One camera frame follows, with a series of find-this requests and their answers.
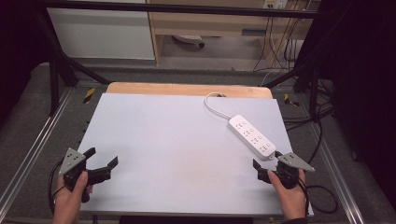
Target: aluminum rail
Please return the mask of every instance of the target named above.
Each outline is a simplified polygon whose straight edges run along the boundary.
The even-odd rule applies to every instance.
[[[247,7],[209,7],[209,6],[186,6],[186,5],[166,5],[166,4],[65,1],[65,0],[59,0],[59,1],[36,0],[33,3],[36,4],[37,6],[53,7],[53,8],[193,13],[193,14],[215,14],[215,15],[279,17],[279,18],[300,18],[300,19],[329,19],[332,17],[332,15],[334,15],[334,13],[332,12],[247,8]]]
[[[299,102],[302,103],[303,110],[305,114],[309,117],[308,111],[308,102],[305,97],[301,94],[297,94]],[[314,132],[315,137],[318,139],[320,135],[320,130],[318,124],[311,122],[311,129]],[[355,202],[355,199],[352,196],[352,193],[347,185],[347,182],[344,179],[342,171],[338,167],[329,146],[326,143],[324,137],[322,137],[320,144],[321,157],[323,159],[323,163],[326,165],[327,170],[329,172],[330,178],[332,179],[332,183],[334,184],[335,190],[338,193],[338,197],[341,201],[341,204],[344,206],[344,210],[351,224],[364,224],[363,216],[361,215],[361,210]]]
[[[26,180],[33,166],[35,165],[35,161],[37,160],[41,149],[46,144],[47,140],[50,137],[50,134],[52,133],[53,128],[55,127],[62,113],[64,112],[64,109],[69,101],[73,90],[73,88],[67,88],[67,90],[64,92],[60,100],[60,106],[58,110],[53,116],[47,119],[46,124],[44,125],[37,139],[31,146],[18,171],[9,182],[7,189],[3,192],[3,195],[0,197],[0,223],[3,222],[3,219],[6,217],[8,209],[14,202],[24,181]]]

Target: hand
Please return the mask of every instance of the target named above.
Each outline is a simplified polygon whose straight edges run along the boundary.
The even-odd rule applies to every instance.
[[[59,176],[58,178],[58,187],[62,188],[55,195],[56,203],[55,203],[55,213],[53,216],[52,223],[78,223],[78,213],[79,208],[81,207],[81,196],[84,189],[87,187],[88,183],[88,173],[82,172],[78,178],[78,181],[71,192],[67,188],[63,188],[64,186],[64,177]]]
[[[268,176],[280,200],[281,209],[286,220],[305,217],[305,195],[303,190],[296,185],[293,189],[285,189],[277,175],[268,171]],[[299,177],[305,183],[305,174],[299,170]]]

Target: white cabinet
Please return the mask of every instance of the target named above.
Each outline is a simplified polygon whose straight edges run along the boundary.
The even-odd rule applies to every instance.
[[[49,15],[62,48],[70,57],[154,60],[147,12],[49,8]]]

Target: white board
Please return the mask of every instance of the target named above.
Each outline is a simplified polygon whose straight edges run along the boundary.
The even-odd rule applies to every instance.
[[[79,147],[96,148],[88,168],[120,164],[95,185],[81,210],[121,215],[280,215],[273,186],[257,179],[258,158],[212,113],[201,96],[105,93]],[[291,152],[276,100],[209,98],[240,114],[282,153]],[[276,159],[259,161],[275,170]]]

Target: power strip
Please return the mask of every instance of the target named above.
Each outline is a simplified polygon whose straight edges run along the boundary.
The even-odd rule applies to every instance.
[[[262,161],[274,158],[276,146],[244,117],[236,115],[229,120],[229,128]]]
[[[288,0],[264,0],[262,8],[268,9],[285,9]]]

